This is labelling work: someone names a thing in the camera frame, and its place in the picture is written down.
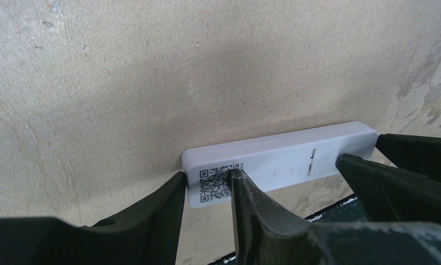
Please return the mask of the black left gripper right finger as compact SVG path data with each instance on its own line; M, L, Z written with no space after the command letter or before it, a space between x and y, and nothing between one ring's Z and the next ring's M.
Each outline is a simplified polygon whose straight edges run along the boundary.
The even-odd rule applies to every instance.
M441 226L310 222L228 172L237 264L441 264Z

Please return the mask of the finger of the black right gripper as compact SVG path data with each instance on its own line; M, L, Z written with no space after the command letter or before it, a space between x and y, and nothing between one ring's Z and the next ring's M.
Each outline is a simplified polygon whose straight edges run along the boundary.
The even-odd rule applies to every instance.
M346 153L336 167L369 221L441 225L441 182Z
M376 148L398 168L441 182L441 137L381 134Z

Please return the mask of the white remote control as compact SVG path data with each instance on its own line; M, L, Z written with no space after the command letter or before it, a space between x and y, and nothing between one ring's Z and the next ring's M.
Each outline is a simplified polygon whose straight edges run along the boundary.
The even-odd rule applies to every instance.
M182 170L192 208L230 200L226 177L242 169L263 192L332 176L344 153L369 160L379 133L348 123L293 131L185 150Z

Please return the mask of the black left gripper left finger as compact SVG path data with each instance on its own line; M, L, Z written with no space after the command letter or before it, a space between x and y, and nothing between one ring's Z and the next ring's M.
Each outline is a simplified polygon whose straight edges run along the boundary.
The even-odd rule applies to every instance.
M0 264L175 264L186 177L92 226L54 217L0 218Z

